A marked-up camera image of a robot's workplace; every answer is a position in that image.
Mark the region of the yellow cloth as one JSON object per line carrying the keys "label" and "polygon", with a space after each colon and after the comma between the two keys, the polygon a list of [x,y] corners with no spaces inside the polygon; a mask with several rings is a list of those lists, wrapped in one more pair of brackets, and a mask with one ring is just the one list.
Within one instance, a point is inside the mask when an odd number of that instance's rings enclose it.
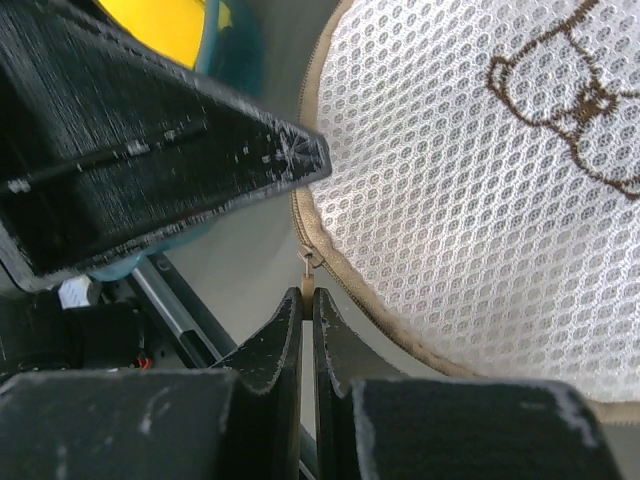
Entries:
{"label": "yellow cloth", "polygon": [[194,68],[209,30],[233,25],[221,1],[105,0],[97,4],[138,41],[174,62]]}

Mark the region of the white mesh laundry bag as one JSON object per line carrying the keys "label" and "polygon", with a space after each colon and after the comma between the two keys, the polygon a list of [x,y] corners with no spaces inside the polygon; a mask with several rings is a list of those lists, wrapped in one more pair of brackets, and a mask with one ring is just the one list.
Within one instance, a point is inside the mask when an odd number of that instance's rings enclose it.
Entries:
{"label": "white mesh laundry bag", "polygon": [[299,238],[385,335],[638,423],[637,2],[342,1],[300,119]]}

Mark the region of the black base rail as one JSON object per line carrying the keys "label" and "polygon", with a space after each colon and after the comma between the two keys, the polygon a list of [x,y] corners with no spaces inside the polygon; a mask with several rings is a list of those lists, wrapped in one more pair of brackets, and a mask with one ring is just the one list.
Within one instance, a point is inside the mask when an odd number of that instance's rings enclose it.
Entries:
{"label": "black base rail", "polygon": [[207,368],[236,347],[164,254],[121,280],[1,293],[1,378],[40,370]]}

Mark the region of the teal plastic tub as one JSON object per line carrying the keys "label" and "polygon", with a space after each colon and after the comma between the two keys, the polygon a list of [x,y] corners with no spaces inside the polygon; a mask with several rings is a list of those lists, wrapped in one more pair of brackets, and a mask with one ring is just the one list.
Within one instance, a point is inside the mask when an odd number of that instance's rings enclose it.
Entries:
{"label": "teal plastic tub", "polygon": [[221,1],[231,10],[233,25],[203,35],[194,68],[241,93],[258,97],[264,76],[264,41],[243,1]]}

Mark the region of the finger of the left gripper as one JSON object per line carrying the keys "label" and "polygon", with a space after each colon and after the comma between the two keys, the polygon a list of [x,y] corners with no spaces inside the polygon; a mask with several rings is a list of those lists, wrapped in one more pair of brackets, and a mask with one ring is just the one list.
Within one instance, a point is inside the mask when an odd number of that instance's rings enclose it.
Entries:
{"label": "finger of the left gripper", "polygon": [[36,293],[145,255],[239,207],[324,179],[323,136],[218,82],[250,58],[226,1],[168,8],[177,63],[100,1],[1,5],[1,289]]}

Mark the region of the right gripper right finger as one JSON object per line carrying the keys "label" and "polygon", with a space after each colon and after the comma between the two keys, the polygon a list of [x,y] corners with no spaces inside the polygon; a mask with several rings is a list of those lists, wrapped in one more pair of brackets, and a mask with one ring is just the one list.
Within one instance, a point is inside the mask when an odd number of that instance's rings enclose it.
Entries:
{"label": "right gripper right finger", "polygon": [[322,479],[377,479],[376,428],[364,388],[406,373],[378,355],[341,315],[325,288],[312,299],[316,448]]}

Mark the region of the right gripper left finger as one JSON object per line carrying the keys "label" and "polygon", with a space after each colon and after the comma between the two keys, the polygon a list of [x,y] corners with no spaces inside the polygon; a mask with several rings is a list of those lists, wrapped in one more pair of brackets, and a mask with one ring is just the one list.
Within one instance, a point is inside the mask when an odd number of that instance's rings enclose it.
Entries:
{"label": "right gripper left finger", "polygon": [[271,319],[208,371],[209,479],[299,477],[303,313],[300,290],[286,290]]}

